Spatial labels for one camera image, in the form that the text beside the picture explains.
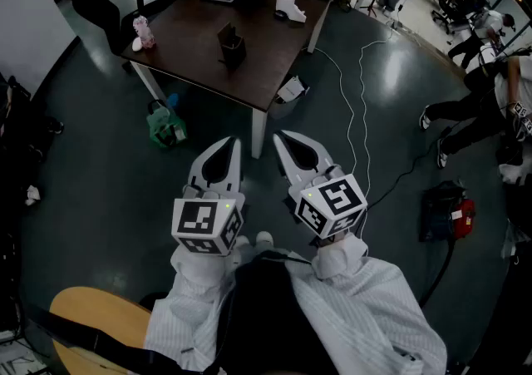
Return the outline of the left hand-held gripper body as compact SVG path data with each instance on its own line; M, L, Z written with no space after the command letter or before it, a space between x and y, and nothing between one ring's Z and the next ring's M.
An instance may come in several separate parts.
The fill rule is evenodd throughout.
M193 254L228 255L244 224L242 179L209 184L191 176L174 201L172 237Z

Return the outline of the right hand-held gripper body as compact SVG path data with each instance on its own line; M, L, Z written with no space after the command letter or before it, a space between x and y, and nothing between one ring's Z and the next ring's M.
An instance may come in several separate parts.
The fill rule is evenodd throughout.
M367 209L367 200L353 174L332 165L311 180L288 188L295 217L319 239L352 228Z

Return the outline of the black box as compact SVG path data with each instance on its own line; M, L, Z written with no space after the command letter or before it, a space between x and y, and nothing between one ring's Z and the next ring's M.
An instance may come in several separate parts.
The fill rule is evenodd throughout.
M246 58L244 39L236 33L236 28L228 22L217 34L223 58L219 61L228 70L237 69Z

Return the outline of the person's right forearm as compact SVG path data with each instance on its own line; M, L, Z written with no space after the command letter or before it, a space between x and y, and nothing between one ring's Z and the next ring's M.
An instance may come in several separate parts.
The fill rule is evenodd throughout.
M288 253L295 297L337 373L445 375L446 345L402 271L366 251L347 234L311 261Z

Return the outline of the person's left forearm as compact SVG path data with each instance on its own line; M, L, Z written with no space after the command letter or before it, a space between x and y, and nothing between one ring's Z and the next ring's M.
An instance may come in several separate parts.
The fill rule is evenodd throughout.
M170 263L175 278L167 296L155 301L144 348L175 361L180 368L204 371L214 362L221 304L231 269L240 254L193 254L179 245Z

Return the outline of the green bag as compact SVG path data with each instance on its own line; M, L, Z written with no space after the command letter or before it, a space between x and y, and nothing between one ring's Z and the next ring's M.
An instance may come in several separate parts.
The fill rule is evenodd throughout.
M150 139L161 148L171 148L187 139L185 123L160 99L148 104L146 121Z

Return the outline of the bin with white liner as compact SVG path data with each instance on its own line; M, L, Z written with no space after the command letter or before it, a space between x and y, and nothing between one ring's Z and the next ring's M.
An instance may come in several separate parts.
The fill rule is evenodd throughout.
M269 116L278 120L290 115L309 90L310 86L299 76L287 76L268 109Z

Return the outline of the black bag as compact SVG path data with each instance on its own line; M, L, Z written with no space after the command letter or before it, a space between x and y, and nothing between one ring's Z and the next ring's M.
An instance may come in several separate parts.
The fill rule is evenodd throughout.
M451 213L462 196L463 188L447 180L425 190L421 196L421 242L446 240L453 235Z

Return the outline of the person's black front clothing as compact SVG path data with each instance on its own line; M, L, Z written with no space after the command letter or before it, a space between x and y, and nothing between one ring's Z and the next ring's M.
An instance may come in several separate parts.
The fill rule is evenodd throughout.
M298 304L286 267L291 261L268 250L236 270L215 356L228 375L338 375Z

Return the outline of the red canister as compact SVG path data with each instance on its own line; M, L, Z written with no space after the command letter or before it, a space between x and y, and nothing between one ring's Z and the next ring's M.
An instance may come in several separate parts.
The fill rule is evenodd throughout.
M475 203L462 199L451 211L454 239L463 239L473 230Z

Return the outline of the round wooden table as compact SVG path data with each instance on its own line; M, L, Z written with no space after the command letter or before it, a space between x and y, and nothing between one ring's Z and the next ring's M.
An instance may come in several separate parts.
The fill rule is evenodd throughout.
M52 300L49 311L73 322L98 328L114 339L142 348L150 311L137 303L101 289L71 287ZM80 348L53 342L58 357L70 375L135 375Z

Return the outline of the dark brown table white legs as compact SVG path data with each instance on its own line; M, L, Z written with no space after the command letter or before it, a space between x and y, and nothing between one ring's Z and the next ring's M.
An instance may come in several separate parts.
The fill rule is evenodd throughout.
M301 23L275 19L276 0L176 0L150 22L155 46L142 52L126 48L121 55L155 98L164 96L152 75L158 71L250 107L251 155L258 159L268 109L300 51L315 48L331 1L295 0L307 17ZM223 64L217 38L227 24L235 27L246 48L234 71Z

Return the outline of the pink drink bottle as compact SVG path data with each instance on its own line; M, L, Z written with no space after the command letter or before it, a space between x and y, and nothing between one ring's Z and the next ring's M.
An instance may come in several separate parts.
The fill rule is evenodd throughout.
M155 37L150 30L149 23L146 17L138 15L133 20L133 28L136 32L137 37L142 41L142 46L144 49L150 49L155 46Z

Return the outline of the white paper towel roll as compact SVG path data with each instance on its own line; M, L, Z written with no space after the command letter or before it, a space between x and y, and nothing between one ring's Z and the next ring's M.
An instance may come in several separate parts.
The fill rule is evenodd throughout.
M305 23L307 16L305 11L301 10L295 0L276 0L275 11L280 10L287 14L287 19L293 22Z

